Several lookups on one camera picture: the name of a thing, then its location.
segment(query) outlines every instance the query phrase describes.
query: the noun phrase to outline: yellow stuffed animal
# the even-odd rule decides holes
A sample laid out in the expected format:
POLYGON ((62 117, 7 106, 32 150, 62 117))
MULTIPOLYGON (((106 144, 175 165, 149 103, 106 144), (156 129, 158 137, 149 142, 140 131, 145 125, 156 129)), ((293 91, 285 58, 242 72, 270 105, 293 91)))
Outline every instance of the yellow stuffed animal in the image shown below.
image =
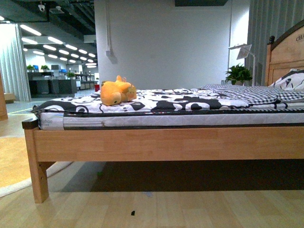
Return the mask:
POLYGON ((115 82, 102 82, 100 97, 104 105, 117 105, 136 99, 136 88, 118 75, 115 82))

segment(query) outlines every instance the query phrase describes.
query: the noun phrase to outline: checkered pillow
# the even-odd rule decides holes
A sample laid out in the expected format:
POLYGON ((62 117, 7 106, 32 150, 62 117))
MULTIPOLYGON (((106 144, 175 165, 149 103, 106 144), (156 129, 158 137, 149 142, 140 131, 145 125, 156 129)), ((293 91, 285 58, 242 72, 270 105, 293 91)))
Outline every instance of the checkered pillow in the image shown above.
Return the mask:
POLYGON ((201 88, 225 94, 228 97, 246 101, 251 105, 269 104, 276 101, 294 101, 304 99, 304 92, 282 90, 266 86, 238 86, 238 85, 205 85, 201 88))

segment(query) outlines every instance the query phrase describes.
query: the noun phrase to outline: white curtain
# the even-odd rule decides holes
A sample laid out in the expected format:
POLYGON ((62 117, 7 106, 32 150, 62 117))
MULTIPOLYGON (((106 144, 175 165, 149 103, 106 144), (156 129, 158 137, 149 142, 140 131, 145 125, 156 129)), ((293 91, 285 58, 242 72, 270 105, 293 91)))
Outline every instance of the white curtain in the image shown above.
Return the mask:
POLYGON ((5 93, 30 101, 29 80, 17 24, 0 25, 0 70, 5 93))
MULTIPOLYGON (((264 85, 267 43, 270 36, 278 39, 293 25, 304 19, 304 0, 251 0, 248 43, 256 54, 256 84, 264 85)), ((252 69, 253 58, 246 59, 252 69)))

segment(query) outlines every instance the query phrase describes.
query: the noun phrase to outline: bed leg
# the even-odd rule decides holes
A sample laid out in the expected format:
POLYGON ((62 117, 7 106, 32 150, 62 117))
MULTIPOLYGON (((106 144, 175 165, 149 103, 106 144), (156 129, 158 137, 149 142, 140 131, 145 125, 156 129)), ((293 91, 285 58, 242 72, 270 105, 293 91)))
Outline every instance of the bed leg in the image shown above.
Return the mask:
POLYGON ((48 198, 47 168, 49 162, 38 162, 34 132, 38 128, 24 130, 28 150, 28 162, 33 185, 35 203, 43 203, 48 198))

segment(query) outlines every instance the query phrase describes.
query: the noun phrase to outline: green plant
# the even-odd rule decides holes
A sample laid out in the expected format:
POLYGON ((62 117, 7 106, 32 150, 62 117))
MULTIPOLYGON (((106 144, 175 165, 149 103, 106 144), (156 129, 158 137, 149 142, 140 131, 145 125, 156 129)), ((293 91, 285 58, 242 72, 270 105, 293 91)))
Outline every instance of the green plant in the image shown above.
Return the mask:
POLYGON ((32 65, 28 65, 27 70, 35 70, 35 68, 32 65))
POLYGON ((250 81, 252 79, 250 71, 239 64, 230 67, 229 71, 226 71, 226 74, 228 76, 226 77, 225 82, 231 81, 232 85, 235 85, 237 81, 240 81, 244 85, 245 81, 250 81))
POLYGON ((75 77, 75 74, 73 72, 68 72, 66 74, 67 77, 75 77))
POLYGON ((41 66, 41 70, 49 70, 49 68, 48 68, 47 65, 42 65, 42 66, 41 66))

